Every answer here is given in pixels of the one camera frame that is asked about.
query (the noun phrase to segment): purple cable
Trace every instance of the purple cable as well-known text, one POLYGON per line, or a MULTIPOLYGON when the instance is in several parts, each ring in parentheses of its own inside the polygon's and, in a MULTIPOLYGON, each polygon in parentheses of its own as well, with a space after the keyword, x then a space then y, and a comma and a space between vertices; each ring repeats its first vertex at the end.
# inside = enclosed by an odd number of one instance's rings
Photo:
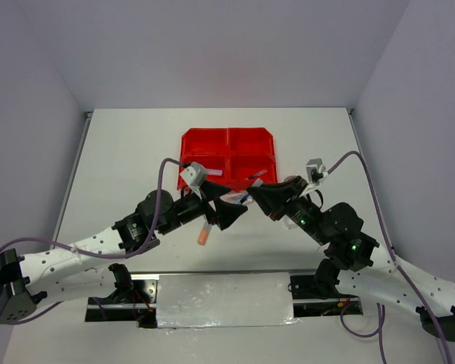
MULTIPOLYGON (((391 256, 391 259, 393 260, 393 262, 396 263, 397 262, 396 261, 396 255, 394 254, 393 247, 392 247, 391 243, 389 242, 389 236, 386 233, 386 229, 384 228, 384 223, 383 223, 383 220, 382 220, 381 207, 379 206, 378 200, 376 199, 376 193, 375 193, 374 185, 372 183, 371 176, 369 175, 369 170, 367 168, 366 161, 364 160, 362 155, 359 152, 355 151, 355 150, 353 150, 351 152, 347 152, 346 154, 344 154, 342 156, 342 158, 340 158, 335 163, 335 165, 332 166, 332 168, 330 168, 328 170, 328 173, 331 174, 333 171, 335 171, 337 169, 337 167, 340 164, 342 164, 342 162, 344 160, 346 160, 346 158, 349 157, 350 155, 355 155, 357 158, 359 158, 359 160, 361 161, 362 167, 364 168, 364 172, 366 173, 366 178, 367 178, 367 181, 368 181, 368 184, 369 184, 369 189, 371 190, 372 199, 374 200, 374 206, 375 206, 375 209, 376 209, 376 215, 378 216, 379 225, 381 226, 382 236, 384 238, 384 244, 388 248, 388 252, 389 252, 389 255, 391 256)), ((441 344, 443 345, 443 348, 444 348, 444 351, 445 351, 445 356, 447 357, 447 364, 453 364, 453 360, 452 360, 452 356, 450 354, 450 348, 448 346, 447 339, 445 338, 445 335, 443 333, 443 330, 441 329, 440 323, 438 322, 435 314, 431 310, 430 305, 428 304, 428 302, 426 301, 426 299, 424 298, 422 293, 419 291, 418 287, 413 283, 413 281, 409 277, 409 275, 404 271, 403 267, 401 267, 400 265, 397 264, 397 270, 402 274, 402 276, 404 277, 406 282, 408 282, 408 284, 411 286, 411 288, 415 291, 415 293, 418 296, 418 298, 422 301, 423 306, 426 308, 426 311, 428 312, 428 315, 430 316, 431 320, 433 321, 433 325, 435 325, 435 328, 436 328, 436 330, 438 332, 438 336, 439 336, 439 338, 441 340, 441 344)), ((382 351, 381 335, 379 335, 379 336, 380 336, 380 344, 379 344, 379 346, 381 348, 381 357, 382 357, 382 355, 384 355, 384 352, 382 351)))
POLYGON ((103 317, 103 321, 107 321, 108 318, 106 317, 105 308, 103 307, 101 302, 99 302, 99 298, 98 297, 92 297, 92 298, 93 298, 94 302, 96 302, 96 305, 98 305, 98 307, 99 307, 99 311, 101 312, 101 316, 103 317))
POLYGON ((383 364, 388 364, 386 361, 386 354, 384 354, 384 346, 382 343, 382 327, 384 326, 384 318, 386 317, 386 308, 384 305, 378 303, 378 341, 379 341, 379 352, 381 353, 381 360, 383 364))
MULTIPOLYGON (((157 199, 155 201, 155 211, 153 213, 152 226, 150 227, 149 234, 146 237, 145 242, 142 244, 142 246, 139 249, 135 250, 134 252, 131 252, 131 253, 128 253, 128 254, 98 254, 98 253, 88 252, 87 250, 83 250, 83 249, 77 249, 76 251, 79 254, 83 254, 84 256, 92 256, 94 258, 100 258, 100 259, 128 259, 128 258, 131 258, 132 256, 137 256, 139 254, 142 254, 148 249, 148 246, 149 246, 150 241, 152 239, 154 230, 155 230, 155 228, 157 226, 158 215, 159 215, 159 212, 160 212, 160 197, 161 197, 161 194, 162 194, 162 179, 163 179, 165 165, 167 164, 167 162, 174 163, 174 164, 180 165, 180 166, 184 165, 184 163, 176 161, 175 159, 172 159, 172 158, 166 158, 160 164, 160 169, 158 171, 157 199)), ((73 249, 71 246, 68 246, 68 245, 63 244, 63 243, 59 243, 59 242, 54 241, 54 240, 42 239, 40 237, 21 237, 21 238, 14 239, 14 240, 9 241, 8 243, 4 244, 0 248, 0 253, 2 251, 4 251, 5 249, 7 249, 11 245, 14 245, 16 243, 22 243, 22 242, 25 242, 25 241, 33 241, 33 242, 37 242, 37 243, 44 243, 44 244, 47 244, 47 245, 53 245, 53 246, 56 246, 58 248, 62 248, 62 249, 69 250, 69 251, 71 251, 73 249)), ((31 318, 26 318, 26 319, 24 319, 24 320, 22 320, 20 322, 17 322, 16 325, 20 325, 20 324, 23 324, 23 323, 31 322, 32 320, 35 320, 35 319, 45 315, 51 309, 54 309, 58 304, 59 303, 55 303, 52 306, 50 306, 49 308, 47 308, 44 311, 42 311, 40 314, 38 314, 38 315, 36 315, 34 317, 31 317, 31 318)))
POLYGON ((342 324, 342 326, 347 331, 349 331, 352 335, 357 336, 357 337, 362 337, 362 338, 373 337, 373 336, 377 335, 379 332, 381 332, 382 325, 384 325, 384 321, 386 320, 386 307, 384 307, 384 305, 383 305, 382 309, 381 309, 381 312, 379 312, 379 309, 380 309, 380 306, 381 306, 379 303, 378 303, 378 316, 380 316, 381 320, 378 320, 379 321, 379 327, 376 328, 376 330, 374 332, 372 332, 371 334, 360 334, 360 333, 355 332, 354 330, 350 329, 347 326, 347 324, 344 321, 344 315, 345 315, 347 309, 349 309, 349 307, 351 307, 351 306, 354 306, 356 303, 357 303, 356 301, 351 302, 348 305, 346 305, 342 309, 342 311, 340 311, 340 323, 342 324))

